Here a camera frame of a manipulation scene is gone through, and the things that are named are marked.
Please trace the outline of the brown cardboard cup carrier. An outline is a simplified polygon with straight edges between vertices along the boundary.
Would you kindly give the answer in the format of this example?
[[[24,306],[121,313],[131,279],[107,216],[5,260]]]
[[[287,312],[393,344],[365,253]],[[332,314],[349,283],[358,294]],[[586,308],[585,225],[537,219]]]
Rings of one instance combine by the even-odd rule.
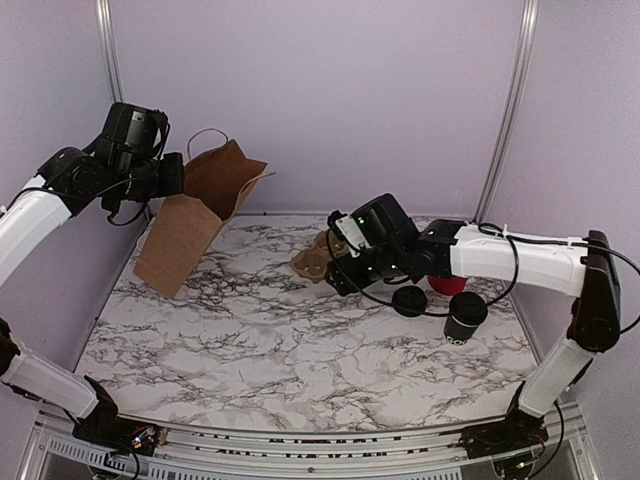
[[[313,245],[301,250],[291,260],[294,273],[314,284],[322,282],[327,273],[327,265],[331,261],[330,251],[335,257],[340,257],[348,254],[349,248],[328,230],[319,232]]]

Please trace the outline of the brown paper bag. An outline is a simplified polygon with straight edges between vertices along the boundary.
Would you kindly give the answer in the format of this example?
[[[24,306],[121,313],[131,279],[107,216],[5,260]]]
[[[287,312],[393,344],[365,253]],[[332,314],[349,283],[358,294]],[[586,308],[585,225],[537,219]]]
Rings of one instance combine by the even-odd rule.
[[[245,156],[239,144],[200,154],[185,167],[180,195],[164,200],[134,274],[167,298],[176,296],[229,219],[245,182],[268,164]]]

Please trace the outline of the single black paper cup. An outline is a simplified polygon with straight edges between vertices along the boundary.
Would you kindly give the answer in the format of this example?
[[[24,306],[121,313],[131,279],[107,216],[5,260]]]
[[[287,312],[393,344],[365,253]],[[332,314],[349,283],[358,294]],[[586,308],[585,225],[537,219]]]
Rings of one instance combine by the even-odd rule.
[[[478,327],[477,321],[466,321],[449,315],[444,324],[443,334],[449,344],[463,346],[472,338]]]

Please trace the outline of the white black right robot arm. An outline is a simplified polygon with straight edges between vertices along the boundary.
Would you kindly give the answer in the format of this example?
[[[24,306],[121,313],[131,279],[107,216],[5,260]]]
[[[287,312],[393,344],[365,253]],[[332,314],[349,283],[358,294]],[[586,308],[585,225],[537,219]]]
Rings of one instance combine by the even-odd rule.
[[[456,219],[419,228],[391,194],[349,213],[333,212],[327,225],[347,248],[331,256],[326,273],[342,296],[366,294],[375,283],[400,278],[405,286],[389,307],[425,317],[428,301],[418,289],[420,280],[479,278],[506,283],[506,295],[532,333],[541,331],[540,314],[547,314],[555,329],[549,347],[517,387],[504,416],[461,431],[459,442],[469,458],[547,441],[546,415],[622,335],[619,254],[601,231],[546,237]]]

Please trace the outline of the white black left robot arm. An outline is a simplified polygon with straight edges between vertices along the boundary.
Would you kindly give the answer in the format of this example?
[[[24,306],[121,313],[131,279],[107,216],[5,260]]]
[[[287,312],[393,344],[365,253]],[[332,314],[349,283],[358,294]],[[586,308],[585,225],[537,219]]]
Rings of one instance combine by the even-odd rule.
[[[59,408],[75,438],[150,456],[160,426],[125,417],[76,367],[152,201],[184,187],[168,116],[115,102],[94,138],[64,143],[1,197],[1,384]]]

